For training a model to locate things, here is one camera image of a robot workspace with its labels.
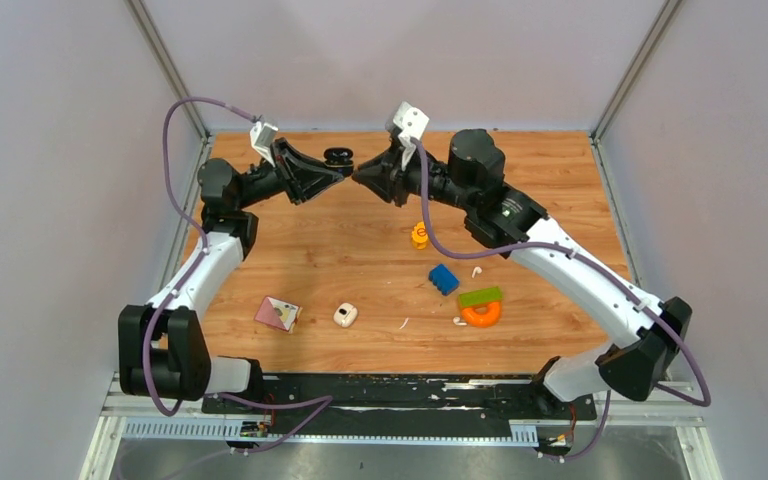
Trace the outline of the glossy black earbud charging case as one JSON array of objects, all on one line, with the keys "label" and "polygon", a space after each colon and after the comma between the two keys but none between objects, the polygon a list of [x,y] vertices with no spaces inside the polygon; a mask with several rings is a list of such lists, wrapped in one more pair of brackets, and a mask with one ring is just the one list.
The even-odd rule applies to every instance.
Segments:
[{"label": "glossy black earbud charging case", "polygon": [[330,147],[323,151],[324,163],[327,168],[343,175],[351,176],[354,171],[354,152],[347,147]]}]

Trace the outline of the white earbud charging case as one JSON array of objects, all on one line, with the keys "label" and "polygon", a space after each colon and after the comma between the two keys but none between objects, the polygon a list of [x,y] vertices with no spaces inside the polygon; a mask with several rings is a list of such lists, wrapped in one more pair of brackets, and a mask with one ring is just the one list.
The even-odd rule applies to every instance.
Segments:
[{"label": "white earbud charging case", "polygon": [[358,309],[351,303],[340,304],[333,314],[333,321],[341,328],[351,327],[358,317]]}]

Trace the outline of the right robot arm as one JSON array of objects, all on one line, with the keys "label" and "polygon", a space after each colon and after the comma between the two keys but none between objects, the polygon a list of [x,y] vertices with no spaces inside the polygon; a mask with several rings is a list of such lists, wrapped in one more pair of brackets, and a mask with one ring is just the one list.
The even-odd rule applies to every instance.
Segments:
[{"label": "right robot arm", "polygon": [[433,230],[430,204],[462,210],[464,226],[482,245],[474,258],[499,255],[535,272],[582,308],[608,336],[602,347],[574,357],[550,359],[536,375],[531,403],[544,417],[556,417],[571,401],[613,391],[637,402],[658,389],[700,406],[710,403],[661,383],[683,352],[692,316],[680,297],[662,300],[633,285],[590,254],[547,210],[505,180],[506,156],[484,129],[453,135],[448,159],[438,161],[417,139],[395,137],[390,147],[361,164],[352,178],[386,203],[420,199],[431,245],[457,259]]}]

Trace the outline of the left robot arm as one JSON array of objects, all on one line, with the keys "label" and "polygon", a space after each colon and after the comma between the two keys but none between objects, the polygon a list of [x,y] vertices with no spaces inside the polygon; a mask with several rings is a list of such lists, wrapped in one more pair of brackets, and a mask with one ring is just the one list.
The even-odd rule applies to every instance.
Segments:
[{"label": "left robot arm", "polygon": [[195,401],[228,393],[243,413],[258,411],[266,386],[258,361],[212,356],[201,319],[228,276],[250,254],[259,219],[248,207],[278,194],[302,204],[349,177],[353,152],[332,147],[321,160],[284,139],[269,158],[245,171],[222,158],[198,170],[203,208],[199,239],[170,282],[143,305],[127,305],[118,318],[120,387],[129,395]]}]

